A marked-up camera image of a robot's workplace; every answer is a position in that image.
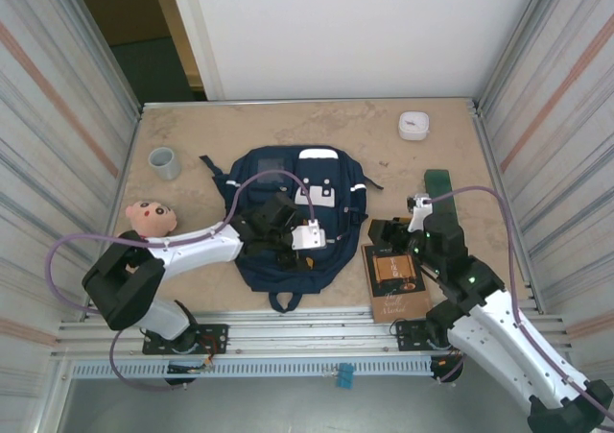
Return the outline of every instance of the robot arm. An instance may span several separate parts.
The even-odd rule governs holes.
[[[138,325],[182,351],[194,344],[195,320],[181,303],[156,299],[159,285],[195,268],[264,249],[277,251],[284,268],[300,269],[304,259],[298,251],[326,246],[318,221],[303,222],[298,207],[278,193],[263,206],[236,215],[226,226],[219,223],[178,236],[145,239],[163,248],[113,244],[87,272],[83,287],[111,329]],[[142,241],[135,231],[121,237]],[[191,242],[195,238],[201,241]]]
[[[434,214],[428,195],[408,199],[409,224],[375,220],[369,237],[375,244],[412,253],[428,269],[447,300],[426,316],[430,338],[438,347],[451,344],[477,361],[512,394],[528,415],[535,433],[589,432],[604,415],[572,386],[586,390],[606,409],[613,395],[602,380],[589,381],[565,361],[518,311],[514,318],[505,284],[481,260],[469,255],[464,233],[451,214]],[[563,380],[530,343],[562,368]]]

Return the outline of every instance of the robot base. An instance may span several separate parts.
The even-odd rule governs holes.
[[[187,332],[173,341],[165,340],[148,330],[145,332],[143,354],[224,354],[227,342],[228,325],[191,325]]]

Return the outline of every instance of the cable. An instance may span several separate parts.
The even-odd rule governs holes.
[[[407,320],[405,318],[397,318],[396,320],[394,320],[392,324],[390,325],[390,327],[388,328],[388,334],[390,334],[393,337],[397,337],[396,332],[392,333],[392,327],[401,321],[407,321]]]
[[[232,206],[230,207],[230,210],[228,211],[228,215],[226,215],[226,217],[222,220],[222,224],[219,227],[217,227],[215,230],[209,231],[209,232],[207,232],[207,233],[205,233],[205,234],[203,234],[201,236],[196,236],[194,238],[174,241],[172,243],[169,243],[168,245],[165,245],[163,243],[147,243],[145,241],[133,241],[133,240],[130,240],[130,239],[118,238],[118,237],[115,237],[115,236],[106,236],[106,235],[103,235],[103,234],[92,234],[92,233],[75,233],[75,234],[67,234],[66,236],[62,236],[58,241],[56,241],[53,244],[53,246],[51,247],[51,249],[49,249],[49,252],[47,252],[47,255],[45,257],[45,280],[47,281],[47,286],[49,287],[49,290],[56,297],[56,299],[58,299],[59,301],[61,301],[65,305],[71,306],[73,308],[76,308],[78,310],[81,310],[81,311],[84,311],[84,312],[87,312],[87,313],[100,314],[100,311],[98,311],[96,308],[91,308],[89,306],[79,305],[78,303],[75,303],[75,302],[67,299],[59,291],[58,287],[56,286],[56,284],[55,284],[55,282],[53,280],[53,276],[52,276],[51,265],[52,265],[52,262],[53,262],[54,255],[56,254],[56,251],[59,249],[59,247],[62,244],[68,243],[70,241],[74,241],[74,240],[77,240],[77,239],[93,239],[93,240],[97,240],[97,241],[106,241],[106,242],[109,242],[109,243],[121,244],[121,245],[124,245],[124,246],[131,246],[131,247],[134,247],[134,248],[162,249],[162,248],[173,248],[173,247],[176,247],[176,246],[186,246],[188,244],[198,243],[198,242],[203,241],[203,240],[205,240],[207,238],[210,238],[210,237],[218,234],[220,231],[222,231],[230,223],[230,220],[232,219],[232,217],[234,216],[235,211],[237,210],[237,204],[239,203],[239,195],[241,194],[241,192],[243,190],[245,190],[246,187],[250,183],[252,183],[256,179],[259,179],[260,177],[266,176],[268,174],[283,174],[285,176],[290,177],[296,183],[298,183],[298,186],[303,190],[303,192],[305,193],[305,196],[307,198],[307,205],[309,206],[309,217],[310,217],[310,220],[312,222],[314,222],[316,220],[316,213],[314,211],[314,204],[311,201],[311,196],[309,195],[309,191],[307,191],[307,187],[305,186],[305,184],[302,182],[301,179],[299,179],[297,176],[295,176],[291,172],[284,171],[284,170],[281,170],[281,169],[271,169],[271,170],[268,170],[268,171],[259,172],[259,173],[255,174],[255,175],[251,176],[246,181],[244,181],[237,188],[237,191],[234,194],[234,198],[232,200]]]
[[[124,329],[120,330],[119,332],[117,332],[117,334],[115,334],[115,337],[113,337],[113,340],[111,342],[111,348],[108,351],[108,362],[111,365],[111,370],[117,376],[117,378],[120,379],[121,382],[125,383],[129,387],[135,388],[136,390],[142,390],[145,392],[172,392],[173,390],[176,390],[177,388],[181,388],[181,385],[176,385],[174,387],[172,386],[165,387],[165,386],[150,385],[149,383],[141,383],[135,380],[130,380],[128,378],[125,378],[117,369],[117,366],[115,365],[115,358],[113,357],[113,353],[115,352],[115,345],[117,344],[117,341],[119,340],[119,336],[122,335],[122,332],[124,332]]]
[[[432,279],[434,282],[437,282],[437,278],[434,277],[433,275],[431,275],[429,272],[427,272],[424,268],[420,268],[420,272],[422,272],[422,275],[429,277],[430,279]]]
[[[512,316],[514,317],[514,321],[516,325],[518,326],[522,334],[525,336],[525,338],[529,341],[531,346],[535,349],[535,351],[539,353],[539,355],[555,370],[556,373],[558,373],[558,375],[561,376],[563,380],[569,383],[569,385],[572,386],[588,402],[590,402],[593,405],[593,407],[595,407],[598,411],[604,414],[607,418],[614,421],[614,414],[610,413],[607,409],[601,406],[596,399],[594,399],[588,393],[586,393],[586,391],[583,390],[575,381],[571,380],[570,376],[557,365],[557,363],[550,357],[550,355],[543,348],[539,346],[539,344],[535,341],[535,339],[533,339],[532,335],[525,329],[525,326],[520,317],[520,307],[518,304],[518,293],[516,292],[516,279],[514,276],[514,262],[513,262],[514,246],[513,246],[513,240],[511,237],[511,233],[512,233],[511,210],[509,209],[508,205],[506,204],[506,201],[501,197],[501,195],[497,193],[496,191],[494,191],[493,189],[488,188],[487,186],[472,185],[472,186],[465,186],[463,188],[459,188],[458,190],[450,191],[449,193],[445,193],[441,196],[437,196],[436,198],[431,199],[429,203],[434,204],[439,201],[443,201],[448,198],[451,198],[454,195],[465,193],[467,191],[485,191],[486,193],[489,193],[492,196],[494,196],[497,199],[497,202],[499,203],[501,213],[506,223],[506,231],[508,233],[508,261],[509,261],[509,289],[510,289],[509,293],[511,294],[511,312],[512,312]],[[459,362],[459,364],[454,369],[452,369],[452,371],[450,371],[448,374],[442,377],[440,381],[446,380],[455,371],[457,371],[461,367],[463,360],[464,358]]]
[[[439,382],[445,382],[445,381],[446,381],[448,378],[450,378],[452,375],[454,375],[454,373],[455,373],[456,371],[458,371],[458,370],[459,370],[459,369],[462,367],[462,364],[464,363],[465,357],[466,357],[466,356],[465,356],[465,355],[463,355],[463,356],[460,358],[460,361],[457,363],[457,365],[456,365],[454,368],[452,368],[452,369],[450,370],[450,372],[449,372],[449,373],[447,373],[447,374],[446,374],[445,376],[443,376],[443,377],[439,377],[437,380],[438,380]]]
[[[202,339],[207,339],[209,341],[211,341],[211,349],[207,348],[207,344],[204,340],[199,340],[199,342],[201,343],[202,348],[209,353],[209,363],[213,362],[213,356],[215,356],[216,354],[218,354],[218,344],[215,341],[214,337],[211,337],[210,335],[201,335]]]

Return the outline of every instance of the aluminum frame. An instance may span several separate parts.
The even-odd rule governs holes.
[[[350,102],[361,99],[321,99],[305,101],[255,101],[255,102],[215,102],[214,105],[274,105],[285,103],[312,102]],[[469,113],[474,119],[478,137],[483,148],[486,164],[498,191],[505,195],[505,189],[498,174],[498,168],[492,156],[489,156],[489,143],[485,139],[482,119],[476,114],[474,102],[465,99]],[[150,108],[195,107],[198,102],[175,104],[146,104],[144,110]],[[132,143],[140,131],[140,124],[134,131]],[[126,167],[109,220],[118,216],[119,204],[123,197],[132,152],[130,150]],[[518,236],[517,227],[514,236]],[[532,277],[523,270],[523,255],[518,254],[525,286],[528,288],[529,299],[521,302],[521,308],[546,340],[566,359],[570,359],[572,348],[566,334],[565,325],[559,316],[542,314],[537,297],[531,284],[527,282]],[[373,322],[371,308],[358,306],[349,308],[299,309],[291,315],[280,315],[273,311],[200,313],[196,315],[200,323],[224,323],[231,325],[227,353],[218,355],[216,359],[225,367],[246,367],[262,364],[282,364],[282,361],[294,360],[300,364],[326,364],[334,362],[358,361],[385,364],[379,374],[398,374],[392,363],[403,364],[412,361],[422,361],[423,358],[447,354],[446,351],[433,350],[399,352],[394,336],[390,335],[390,325]],[[98,374],[90,374],[88,378],[108,377],[108,350],[114,332],[108,329],[104,320],[97,315],[88,315],[80,323],[62,323],[59,330],[58,345],[51,355],[50,374],[46,391],[38,414],[35,416],[35,433],[55,432],[59,427],[61,415],[66,403],[70,384],[73,378],[80,377],[84,368],[97,367]],[[194,356],[158,357],[144,356],[141,353],[143,336],[137,328],[127,329],[116,347],[115,359],[120,368],[125,365],[146,367],[150,365],[168,365],[170,360],[189,363]],[[144,378],[162,378],[163,373],[147,374]]]
[[[412,97],[412,99],[433,99],[434,97]],[[468,97],[437,97],[437,99],[461,99],[471,101]],[[211,100],[208,102],[148,102],[143,106],[143,111],[148,109],[158,108],[193,108],[198,106],[233,106],[233,105],[276,105],[276,104],[325,104],[331,102],[364,102],[374,100],[409,100],[408,97],[379,97],[373,98],[355,98],[355,99],[294,99],[294,100]]]
[[[467,107],[469,109],[469,114],[471,114],[473,125],[476,128],[476,134],[478,135],[478,140],[480,142],[480,146],[482,147],[482,153],[484,154],[486,167],[488,169],[488,173],[490,174],[492,184],[495,190],[497,190],[497,193],[499,193],[503,197],[509,207],[509,213],[511,214],[511,224],[513,228],[513,233],[511,235],[514,240],[514,246],[516,247],[515,256],[520,267],[520,274],[522,275],[522,279],[525,281],[525,284],[528,284],[530,286],[531,296],[535,300],[537,309],[539,310],[539,312],[545,313],[547,312],[547,310],[544,308],[544,300],[542,298],[542,294],[539,291],[539,288],[532,287],[534,285],[535,272],[533,270],[529,257],[529,250],[527,249],[525,240],[520,234],[521,231],[520,225],[517,222],[518,219],[510,203],[506,187],[504,186],[503,177],[501,175],[499,165],[497,164],[495,155],[492,153],[492,145],[490,143],[488,135],[486,134],[486,129],[484,126],[484,115],[481,111],[477,111],[475,109],[475,105],[473,102],[469,102],[467,104]]]

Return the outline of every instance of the gray cup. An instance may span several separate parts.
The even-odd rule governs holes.
[[[181,164],[175,152],[167,147],[156,148],[150,153],[150,166],[163,180],[175,179],[181,172]]]

